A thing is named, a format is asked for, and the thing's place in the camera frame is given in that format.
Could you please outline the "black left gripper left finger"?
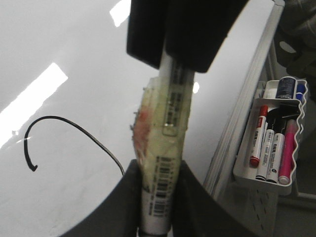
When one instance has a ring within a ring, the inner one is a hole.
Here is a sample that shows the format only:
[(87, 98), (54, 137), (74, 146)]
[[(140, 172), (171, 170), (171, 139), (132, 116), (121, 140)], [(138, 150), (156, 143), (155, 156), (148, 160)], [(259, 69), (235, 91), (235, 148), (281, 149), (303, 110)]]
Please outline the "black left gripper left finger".
[(140, 222), (141, 173), (133, 159), (116, 187), (63, 237), (135, 237)]

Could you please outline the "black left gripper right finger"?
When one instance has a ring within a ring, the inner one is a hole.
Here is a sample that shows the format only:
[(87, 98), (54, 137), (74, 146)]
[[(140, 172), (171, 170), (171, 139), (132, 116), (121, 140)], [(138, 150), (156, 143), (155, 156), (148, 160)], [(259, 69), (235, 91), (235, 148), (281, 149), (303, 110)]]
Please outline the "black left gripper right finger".
[(206, 73), (245, 0), (133, 0), (127, 53), (158, 69), (162, 52)]

